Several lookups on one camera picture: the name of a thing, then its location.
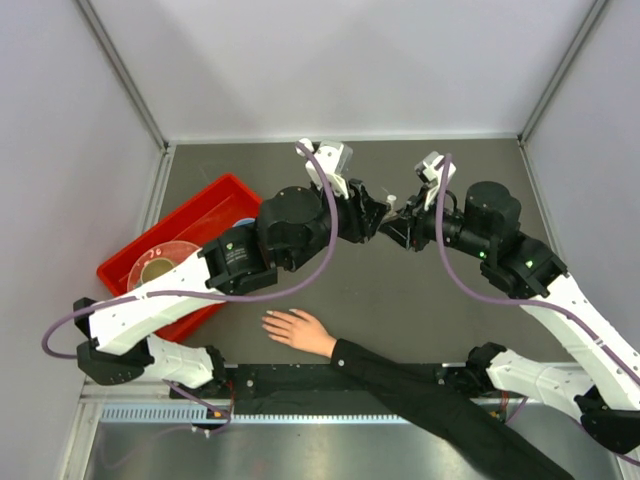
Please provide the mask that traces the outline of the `white nail polish brush cap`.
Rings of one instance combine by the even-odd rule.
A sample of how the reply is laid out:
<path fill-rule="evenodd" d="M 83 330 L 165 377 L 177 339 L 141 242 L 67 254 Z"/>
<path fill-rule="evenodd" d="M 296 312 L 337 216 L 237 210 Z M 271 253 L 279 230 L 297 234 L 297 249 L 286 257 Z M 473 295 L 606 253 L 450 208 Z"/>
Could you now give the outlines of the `white nail polish brush cap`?
<path fill-rule="evenodd" d="M 396 206 L 396 202 L 397 202 L 397 197 L 393 194 L 389 194 L 386 197 L 386 203 L 389 205 L 389 209 L 391 211 L 393 211 L 395 209 Z"/>

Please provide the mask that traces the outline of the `black sleeved forearm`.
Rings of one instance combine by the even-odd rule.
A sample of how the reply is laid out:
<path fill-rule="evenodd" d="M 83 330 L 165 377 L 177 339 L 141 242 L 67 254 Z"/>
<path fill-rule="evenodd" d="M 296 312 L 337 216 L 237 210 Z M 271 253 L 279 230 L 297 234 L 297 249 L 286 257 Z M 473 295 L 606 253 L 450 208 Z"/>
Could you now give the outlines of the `black sleeved forearm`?
<path fill-rule="evenodd" d="M 354 342 L 337 339 L 330 365 L 365 387 L 392 413 L 448 442 L 491 479 L 572 477 L 465 395 Z"/>

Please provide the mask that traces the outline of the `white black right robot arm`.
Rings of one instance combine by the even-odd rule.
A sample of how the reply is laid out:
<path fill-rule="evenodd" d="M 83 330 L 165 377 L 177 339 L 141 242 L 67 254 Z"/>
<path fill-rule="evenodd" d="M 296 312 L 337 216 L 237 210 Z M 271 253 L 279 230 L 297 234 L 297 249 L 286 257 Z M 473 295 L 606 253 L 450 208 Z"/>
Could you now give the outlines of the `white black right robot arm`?
<path fill-rule="evenodd" d="M 431 241 L 480 261 L 494 302 L 518 306 L 542 324 L 579 364 L 544 366 L 509 348 L 467 370 L 469 388 L 487 396 L 517 393 L 578 422 L 604 448 L 639 450 L 639 353 L 586 298 L 564 262 L 543 241 L 521 232 L 521 204 L 496 182 L 468 188 L 463 209 L 438 209 L 426 192 L 413 196 L 380 230 L 407 250 Z"/>

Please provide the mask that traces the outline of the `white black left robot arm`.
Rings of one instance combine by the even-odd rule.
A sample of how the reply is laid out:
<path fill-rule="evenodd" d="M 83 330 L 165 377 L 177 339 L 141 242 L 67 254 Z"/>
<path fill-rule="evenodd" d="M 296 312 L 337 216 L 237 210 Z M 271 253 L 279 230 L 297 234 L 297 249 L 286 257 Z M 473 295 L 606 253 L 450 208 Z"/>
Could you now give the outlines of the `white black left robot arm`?
<path fill-rule="evenodd" d="M 226 387 L 224 360 L 213 347 L 192 348 L 164 340 L 157 330 L 199 309 L 265 289 L 280 270 L 294 272 L 320 253 L 336 231 L 351 243 L 368 241 L 391 207 L 351 180 L 332 214 L 315 186 L 287 187 L 264 201 L 256 220 L 234 226 L 160 277 L 119 297 L 113 307 L 76 320 L 86 341 L 77 365 L 100 385 L 135 379 L 166 380 L 216 396 Z"/>

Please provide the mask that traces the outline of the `person's bare hand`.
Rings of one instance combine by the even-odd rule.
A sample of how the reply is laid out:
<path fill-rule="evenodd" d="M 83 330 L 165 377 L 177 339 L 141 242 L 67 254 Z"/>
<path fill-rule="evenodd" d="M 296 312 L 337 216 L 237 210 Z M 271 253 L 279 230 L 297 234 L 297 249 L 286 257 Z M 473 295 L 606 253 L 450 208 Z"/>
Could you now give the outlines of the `person's bare hand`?
<path fill-rule="evenodd" d="M 267 311 L 262 328 L 273 341 L 325 358 L 331 357 L 337 342 L 317 318 L 299 309 Z"/>

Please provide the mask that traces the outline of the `blue plastic cup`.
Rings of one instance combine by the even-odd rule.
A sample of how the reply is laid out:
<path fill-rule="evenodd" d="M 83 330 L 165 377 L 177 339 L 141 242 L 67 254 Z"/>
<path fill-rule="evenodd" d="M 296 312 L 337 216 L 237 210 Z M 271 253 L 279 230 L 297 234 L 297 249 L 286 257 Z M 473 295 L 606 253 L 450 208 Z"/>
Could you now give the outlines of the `blue plastic cup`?
<path fill-rule="evenodd" d="M 254 227 L 255 225 L 256 219 L 251 217 L 239 219 L 233 224 L 234 227 Z"/>

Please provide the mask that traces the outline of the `red plastic tray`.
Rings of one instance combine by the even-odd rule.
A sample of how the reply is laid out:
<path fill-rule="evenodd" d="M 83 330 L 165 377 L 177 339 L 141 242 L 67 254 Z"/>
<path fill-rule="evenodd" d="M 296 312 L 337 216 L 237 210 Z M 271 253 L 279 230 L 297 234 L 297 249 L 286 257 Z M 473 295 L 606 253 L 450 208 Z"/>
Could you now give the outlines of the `red plastic tray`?
<path fill-rule="evenodd" d="M 242 218 L 255 218 L 261 198 L 227 173 L 186 201 L 97 268 L 97 276 L 115 297 L 127 291 L 129 271 L 152 247 L 183 240 L 201 247 Z"/>

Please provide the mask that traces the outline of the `clear pink glass plate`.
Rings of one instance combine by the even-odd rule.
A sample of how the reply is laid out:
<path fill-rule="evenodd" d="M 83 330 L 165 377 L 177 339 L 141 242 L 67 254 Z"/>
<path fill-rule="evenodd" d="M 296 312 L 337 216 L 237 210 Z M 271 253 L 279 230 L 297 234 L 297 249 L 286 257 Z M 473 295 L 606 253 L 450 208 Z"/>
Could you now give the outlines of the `clear pink glass plate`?
<path fill-rule="evenodd" d="M 199 249 L 194 243 L 172 240 L 158 244 L 142 254 L 131 267 L 127 291 L 132 291 L 173 270 Z"/>

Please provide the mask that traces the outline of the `beige ceramic mug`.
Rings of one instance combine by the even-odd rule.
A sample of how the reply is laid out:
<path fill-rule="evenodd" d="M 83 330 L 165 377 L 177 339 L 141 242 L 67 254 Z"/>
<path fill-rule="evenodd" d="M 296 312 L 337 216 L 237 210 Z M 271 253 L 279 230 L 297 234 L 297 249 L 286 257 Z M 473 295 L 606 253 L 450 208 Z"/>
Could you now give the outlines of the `beige ceramic mug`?
<path fill-rule="evenodd" d="M 167 258 L 157 257 L 147 261 L 140 272 L 140 283 L 145 284 L 171 271 L 175 264 Z"/>

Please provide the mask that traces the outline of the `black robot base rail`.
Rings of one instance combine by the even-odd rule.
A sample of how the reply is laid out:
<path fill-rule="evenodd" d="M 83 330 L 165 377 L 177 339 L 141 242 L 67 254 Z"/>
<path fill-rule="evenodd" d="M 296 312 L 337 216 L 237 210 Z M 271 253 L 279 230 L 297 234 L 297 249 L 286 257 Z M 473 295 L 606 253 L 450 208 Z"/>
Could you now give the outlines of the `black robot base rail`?
<path fill-rule="evenodd" d="M 464 366 L 405 364 L 470 400 L 493 398 L 489 381 Z M 226 370 L 221 382 L 187 389 L 207 401 L 232 400 L 244 415 L 365 415 L 392 413 L 365 387 L 327 364 L 240 364 Z"/>

